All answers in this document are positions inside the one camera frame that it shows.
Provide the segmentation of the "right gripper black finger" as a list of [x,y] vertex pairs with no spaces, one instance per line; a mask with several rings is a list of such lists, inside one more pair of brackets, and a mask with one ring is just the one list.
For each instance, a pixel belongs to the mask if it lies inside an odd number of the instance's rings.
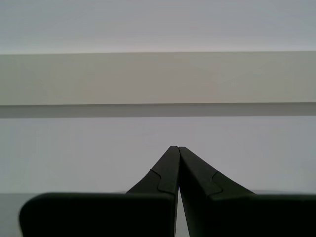
[[19,212],[25,237],[173,237],[179,149],[171,146],[126,193],[45,193]]
[[192,237],[314,237],[316,197],[257,194],[186,147],[179,147],[179,188]]

